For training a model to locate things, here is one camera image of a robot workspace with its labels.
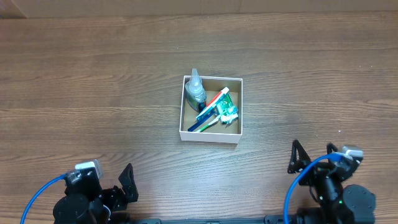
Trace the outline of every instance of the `wooden table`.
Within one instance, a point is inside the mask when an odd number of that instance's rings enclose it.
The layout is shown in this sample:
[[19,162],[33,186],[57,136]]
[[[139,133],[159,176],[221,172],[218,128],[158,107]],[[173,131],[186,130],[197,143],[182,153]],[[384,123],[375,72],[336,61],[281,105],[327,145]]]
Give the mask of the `wooden table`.
[[[345,182],[398,219],[398,12],[0,21],[0,223],[76,163],[99,159],[104,188],[134,166],[137,218],[282,213],[291,143],[314,159],[333,142],[365,159]],[[181,81],[244,81],[237,146],[181,142]],[[59,182],[27,223],[53,223]],[[298,187],[292,213],[314,206]]]

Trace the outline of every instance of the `plastic bottle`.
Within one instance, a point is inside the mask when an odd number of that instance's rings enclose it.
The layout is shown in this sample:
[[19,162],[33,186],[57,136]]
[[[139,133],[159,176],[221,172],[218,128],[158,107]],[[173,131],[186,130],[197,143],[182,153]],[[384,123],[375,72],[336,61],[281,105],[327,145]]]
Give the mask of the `plastic bottle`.
[[197,112],[206,108],[206,91],[201,84],[198,71],[193,68],[191,79],[185,84],[189,105]]

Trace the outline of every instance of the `white box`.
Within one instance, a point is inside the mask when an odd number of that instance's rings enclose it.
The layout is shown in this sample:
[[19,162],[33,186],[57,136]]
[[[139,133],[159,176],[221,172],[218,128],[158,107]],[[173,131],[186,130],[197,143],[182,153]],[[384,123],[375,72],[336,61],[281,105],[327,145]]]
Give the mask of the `white box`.
[[[200,77],[207,94],[207,103],[220,92],[224,87],[229,88],[231,99],[238,107],[238,119],[233,121],[228,127],[221,124],[221,121],[202,133],[188,132],[187,129],[196,123],[198,113],[193,110],[187,102],[185,84],[190,76],[185,75],[182,82],[182,99],[180,113],[180,137],[181,141],[205,141],[205,142],[224,142],[237,144],[243,133],[243,79],[242,78],[223,78],[223,77]],[[212,116],[200,127],[209,123],[215,118]]]

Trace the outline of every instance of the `blue cable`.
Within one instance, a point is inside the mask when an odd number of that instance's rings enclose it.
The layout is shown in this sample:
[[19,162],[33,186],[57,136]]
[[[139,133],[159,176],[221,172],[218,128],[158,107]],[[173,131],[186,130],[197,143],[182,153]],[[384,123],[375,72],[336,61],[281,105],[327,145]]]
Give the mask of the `blue cable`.
[[318,159],[315,159],[314,161],[312,161],[308,166],[306,166],[306,168],[301,171],[300,175],[298,175],[296,177],[296,179],[294,179],[292,185],[289,187],[289,190],[287,191],[286,194],[286,198],[285,198],[285,205],[284,205],[284,223],[285,224],[289,224],[289,217],[288,217],[288,210],[289,210],[289,200],[290,200],[290,196],[293,193],[293,189],[294,187],[297,185],[297,183],[305,176],[305,174],[315,165],[317,164],[319,161],[323,160],[323,159],[330,159],[331,161],[340,161],[342,160],[343,156],[339,155],[339,154],[335,154],[335,153],[331,153],[331,154],[327,154],[324,156],[319,157]]
[[32,199],[30,200],[30,202],[26,205],[25,211],[24,211],[24,213],[22,214],[22,217],[21,217],[21,222],[20,222],[20,224],[24,224],[25,218],[26,218],[26,215],[27,215],[27,212],[29,211],[30,206],[32,206],[32,204],[33,204],[33,202],[36,200],[36,198],[37,198],[47,187],[49,187],[50,185],[54,184],[54,183],[57,182],[58,180],[62,180],[65,176],[66,176],[66,174],[62,174],[61,176],[59,176],[59,177],[57,177],[57,178],[51,180],[50,182],[46,183],[46,184],[45,184],[45,185],[32,197]]

